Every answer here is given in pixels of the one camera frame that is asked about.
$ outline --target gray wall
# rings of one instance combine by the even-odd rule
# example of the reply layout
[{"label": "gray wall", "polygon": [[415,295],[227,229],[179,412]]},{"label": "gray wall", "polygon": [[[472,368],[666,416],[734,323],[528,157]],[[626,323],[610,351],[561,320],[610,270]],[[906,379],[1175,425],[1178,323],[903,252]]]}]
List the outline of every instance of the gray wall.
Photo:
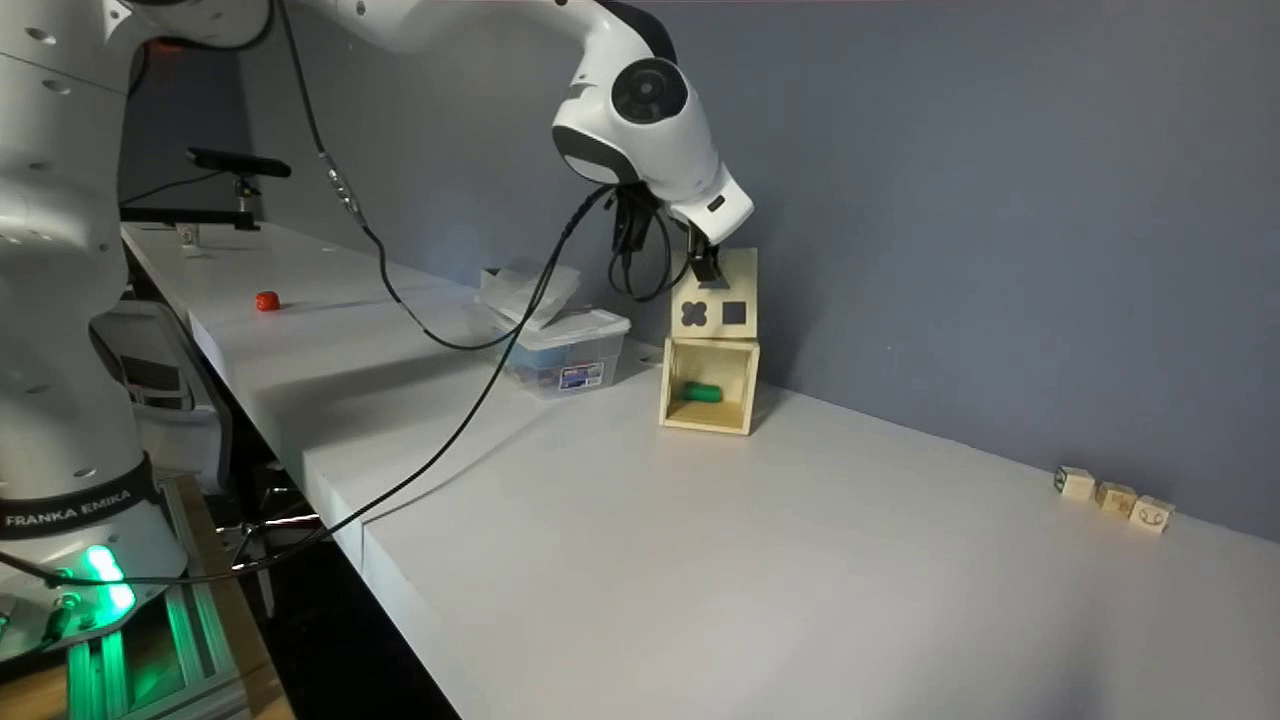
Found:
[{"label": "gray wall", "polygon": [[[176,53],[149,63],[122,114],[120,200],[201,176],[187,163],[192,145],[252,146],[232,53]],[[139,207],[235,207],[235,185],[221,176],[139,200]]]},{"label": "gray wall", "polygon": [[[761,217],[768,379],[1280,538],[1280,3],[657,3]],[[299,10],[335,157],[398,260],[472,280],[584,192],[544,137],[572,47],[415,59]],[[244,59],[287,225],[352,234],[279,44]],[[602,270],[602,225],[575,260]]]}]

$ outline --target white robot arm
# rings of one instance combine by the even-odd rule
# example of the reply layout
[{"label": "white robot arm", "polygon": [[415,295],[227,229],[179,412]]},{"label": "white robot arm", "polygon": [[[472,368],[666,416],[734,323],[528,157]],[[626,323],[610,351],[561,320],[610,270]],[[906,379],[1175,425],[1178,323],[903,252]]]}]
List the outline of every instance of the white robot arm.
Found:
[{"label": "white robot arm", "polygon": [[[580,39],[552,120],[588,181],[649,189],[696,234],[696,270],[751,200],[721,163],[666,32],[610,0],[299,0],[386,53],[451,19],[528,10]],[[0,6],[0,660],[105,633],[159,582],[61,589],[46,577],[179,577],[122,389],[88,320],[122,290],[115,157],[133,53],[151,34],[235,47],[272,0],[5,0]]]}]

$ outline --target white box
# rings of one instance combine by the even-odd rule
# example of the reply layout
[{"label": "white box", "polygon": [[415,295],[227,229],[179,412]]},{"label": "white box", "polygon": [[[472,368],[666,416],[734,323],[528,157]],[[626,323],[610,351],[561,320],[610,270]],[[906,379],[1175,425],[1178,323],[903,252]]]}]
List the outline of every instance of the white box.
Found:
[{"label": "white box", "polygon": [[539,331],[518,331],[507,368],[536,390],[588,390],[615,379],[632,320],[593,306],[561,316]]}]

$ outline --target black strap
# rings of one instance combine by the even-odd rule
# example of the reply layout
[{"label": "black strap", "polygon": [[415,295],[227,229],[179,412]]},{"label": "black strap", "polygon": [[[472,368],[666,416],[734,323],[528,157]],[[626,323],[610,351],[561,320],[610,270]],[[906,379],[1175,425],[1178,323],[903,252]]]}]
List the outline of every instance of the black strap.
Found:
[{"label": "black strap", "polygon": [[156,501],[149,461],[139,461],[133,471],[122,471],[108,483],[75,493],[75,495],[0,501],[0,538],[26,538],[26,536],[55,536],[69,528],[83,528],[83,523],[115,517],[139,501]]}]

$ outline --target white table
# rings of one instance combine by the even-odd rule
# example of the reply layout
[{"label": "white table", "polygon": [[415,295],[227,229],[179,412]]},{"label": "white table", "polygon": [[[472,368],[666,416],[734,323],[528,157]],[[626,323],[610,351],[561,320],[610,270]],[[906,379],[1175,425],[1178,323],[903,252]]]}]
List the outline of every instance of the white table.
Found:
[{"label": "white table", "polygon": [[[129,232],[322,520],[415,467],[486,361],[445,357],[368,256],[284,229]],[[454,282],[402,270],[440,331]],[[255,316],[252,290],[292,306]],[[345,552],[466,720],[1275,720],[1280,544],[1153,538],[1048,471],[768,390],[751,438],[657,427],[657,372],[500,382]]]}]

